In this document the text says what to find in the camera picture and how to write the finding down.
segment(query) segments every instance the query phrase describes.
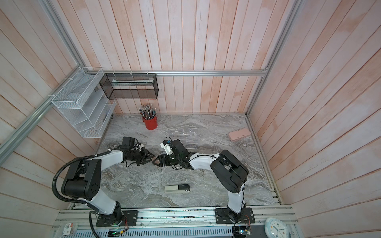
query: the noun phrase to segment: white wire shelf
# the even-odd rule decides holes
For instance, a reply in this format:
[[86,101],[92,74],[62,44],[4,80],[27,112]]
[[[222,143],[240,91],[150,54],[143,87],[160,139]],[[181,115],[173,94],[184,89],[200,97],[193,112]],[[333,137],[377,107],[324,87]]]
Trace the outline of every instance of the white wire shelf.
[[96,74],[86,74],[81,68],[52,100],[82,137],[102,137],[116,106],[116,101],[107,103],[103,90],[95,89],[102,77],[101,69]]

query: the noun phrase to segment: black mounting plate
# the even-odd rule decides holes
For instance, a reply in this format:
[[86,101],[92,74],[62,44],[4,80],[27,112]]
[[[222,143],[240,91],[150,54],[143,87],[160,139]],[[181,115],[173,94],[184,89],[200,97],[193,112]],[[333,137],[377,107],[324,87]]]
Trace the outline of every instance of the black mounting plate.
[[[215,209],[215,217],[216,217],[216,223],[217,224],[234,223],[229,218],[229,210],[227,208],[216,208]],[[247,224],[249,224],[249,222],[255,223],[253,210],[251,208],[244,208],[243,209],[242,216],[241,216],[240,220],[237,222],[237,224],[245,223],[245,222]]]
[[[122,211],[123,212],[123,218],[127,218],[128,226],[134,227],[136,226],[136,218],[138,217],[138,211],[137,210],[129,210],[129,211]],[[111,225],[105,222],[104,219],[100,216],[99,219],[96,222],[96,227],[110,227]]]

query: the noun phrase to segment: gray marble surface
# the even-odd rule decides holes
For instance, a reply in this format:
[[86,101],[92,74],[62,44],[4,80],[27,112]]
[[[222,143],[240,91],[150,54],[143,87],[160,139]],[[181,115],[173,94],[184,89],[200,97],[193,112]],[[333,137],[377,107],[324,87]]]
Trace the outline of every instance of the gray marble surface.
[[[114,148],[122,137],[136,138],[153,154],[163,152],[160,143],[170,129],[198,128],[199,148],[189,149],[205,154],[229,150],[249,169],[245,188],[248,205],[274,204],[269,185],[251,137],[231,142],[228,133],[247,127],[245,115],[158,115],[158,127],[147,130],[140,116],[115,116],[108,128],[98,152]],[[189,184],[190,193],[164,193],[164,186]],[[126,168],[124,164],[105,169],[101,176],[101,188],[123,208],[225,206],[227,190],[209,170],[174,170],[159,168],[151,163]]]

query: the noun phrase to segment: red cup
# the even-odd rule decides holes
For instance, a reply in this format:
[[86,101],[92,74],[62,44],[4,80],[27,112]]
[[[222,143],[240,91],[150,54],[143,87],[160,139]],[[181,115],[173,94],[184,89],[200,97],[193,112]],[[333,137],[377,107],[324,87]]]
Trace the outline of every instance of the red cup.
[[142,117],[142,119],[143,119],[143,121],[146,125],[146,128],[148,130],[153,130],[157,127],[157,117],[156,116],[154,116],[154,118],[149,119],[149,120],[144,119],[144,117]]

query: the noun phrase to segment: black cable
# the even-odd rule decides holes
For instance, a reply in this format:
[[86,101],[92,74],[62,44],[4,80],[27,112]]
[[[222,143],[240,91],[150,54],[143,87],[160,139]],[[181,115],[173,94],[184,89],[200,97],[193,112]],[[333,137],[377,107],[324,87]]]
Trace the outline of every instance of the black cable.
[[96,158],[97,156],[103,156],[103,155],[106,155],[106,154],[109,154],[111,153],[111,150],[108,150],[106,152],[103,152],[103,153],[99,153],[97,155],[89,155],[89,156],[84,156],[84,157],[78,157],[78,158],[75,158],[73,159],[72,161],[69,161],[67,162],[66,164],[64,164],[58,171],[57,173],[54,175],[53,177],[53,180],[51,182],[51,190],[53,191],[53,194],[54,196],[56,196],[56,198],[60,199],[61,201],[64,201],[64,202],[68,202],[68,203],[81,203],[81,204],[84,204],[84,205],[87,205],[89,208],[91,209],[94,209],[96,212],[99,211],[99,209],[97,209],[96,207],[94,207],[93,205],[87,203],[87,201],[84,201],[84,200],[79,200],[79,199],[71,199],[71,198],[65,198],[64,196],[62,196],[58,190],[57,190],[57,180],[58,180],[58,177],[59,175],[62,173],[62,171],[70,166],[71,164],[74,164],[75,162],[78,162],[78,161],[81,161],[81,160],[87,160],[87,159],[92,159],[92,158]]
[[[132,162],[131,164],[136,164],[136,162]],[[126,161],[126,168],[128,168],[131,164],[129,164],[129,165],[127,166],[127,161]]]
[[98,234],[95,232],[94,225],[93,225],[93,219],[91,218],[91,214],[96,214],[96,212],[95,212],[95,211],[90,211],[90,212],[89,212],[89,223],[90,223],[91,231],[93,232],[93,234],[94,234],[94,236],[95,236],[96,238],[100,238],[100,237],[98,236]]

